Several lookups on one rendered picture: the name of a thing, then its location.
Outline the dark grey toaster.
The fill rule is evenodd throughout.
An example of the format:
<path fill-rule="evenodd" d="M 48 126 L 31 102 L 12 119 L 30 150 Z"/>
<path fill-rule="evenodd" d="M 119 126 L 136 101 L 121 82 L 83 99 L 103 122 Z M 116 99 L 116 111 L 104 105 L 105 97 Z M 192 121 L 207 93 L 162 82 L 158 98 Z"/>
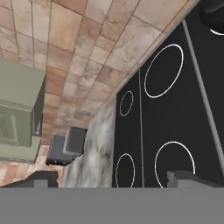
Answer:
<path fill-rule="evenodd" d="M 64 136 L 53 135 L 46 157 L 46 165 L 70 165 L 84 153 L 87 129 L 71 126 Z"/>

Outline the black glass hob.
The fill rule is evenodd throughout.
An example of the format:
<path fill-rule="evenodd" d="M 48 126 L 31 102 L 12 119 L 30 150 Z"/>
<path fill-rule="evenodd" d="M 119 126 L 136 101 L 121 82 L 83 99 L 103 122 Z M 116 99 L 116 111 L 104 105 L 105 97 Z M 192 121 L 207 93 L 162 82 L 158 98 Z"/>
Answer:
<path fill-rule="evenodd" d="M 224 186 L 224 32 L 200 2 L 118 92 L 114 187 L 166 188 L 168 171 Z"/>

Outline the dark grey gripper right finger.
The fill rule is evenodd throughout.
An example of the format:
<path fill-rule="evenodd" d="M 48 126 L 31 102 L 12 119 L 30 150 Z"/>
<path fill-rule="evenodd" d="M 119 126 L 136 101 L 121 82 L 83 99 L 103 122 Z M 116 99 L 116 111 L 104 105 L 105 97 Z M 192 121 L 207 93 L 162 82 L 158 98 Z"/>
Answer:
<path fill-rule="evenodd" d="M 190 171 L 168 171 L 168 183 L 170 188 L 222 188 L 223 185 L 216 184 L 197 177 Z"/>

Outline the sage green cupboard run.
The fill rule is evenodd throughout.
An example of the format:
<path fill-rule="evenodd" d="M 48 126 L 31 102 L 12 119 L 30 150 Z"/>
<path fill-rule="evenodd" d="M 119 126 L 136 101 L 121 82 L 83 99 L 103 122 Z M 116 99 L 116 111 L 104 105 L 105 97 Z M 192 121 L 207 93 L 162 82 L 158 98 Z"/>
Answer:
<path fill-rule="evenodd" d="M 0 58 L 0 160 L 36 162 L 45 91 L 44 70 Z"/>

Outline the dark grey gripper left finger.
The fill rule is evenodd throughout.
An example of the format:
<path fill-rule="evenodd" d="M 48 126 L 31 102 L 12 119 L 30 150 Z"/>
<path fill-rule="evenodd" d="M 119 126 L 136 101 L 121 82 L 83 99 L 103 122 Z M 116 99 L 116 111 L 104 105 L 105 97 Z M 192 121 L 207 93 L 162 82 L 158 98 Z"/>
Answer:
<path fill-rule="evenodd" d="M 59 174 L 56 171 L 35 171 L 27 178 L 5 185 L 5 187 L 58 188 L 58 177 Z"/>

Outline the black kettle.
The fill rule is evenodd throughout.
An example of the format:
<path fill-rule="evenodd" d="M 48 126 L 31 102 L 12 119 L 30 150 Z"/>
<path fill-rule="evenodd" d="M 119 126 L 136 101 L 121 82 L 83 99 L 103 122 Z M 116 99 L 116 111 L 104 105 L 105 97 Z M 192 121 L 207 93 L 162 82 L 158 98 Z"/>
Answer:
<path fill-rule="evenodd" d="M 201 0 L 201 21 L 216 32 L 224 32 L 224 0 Z"/>

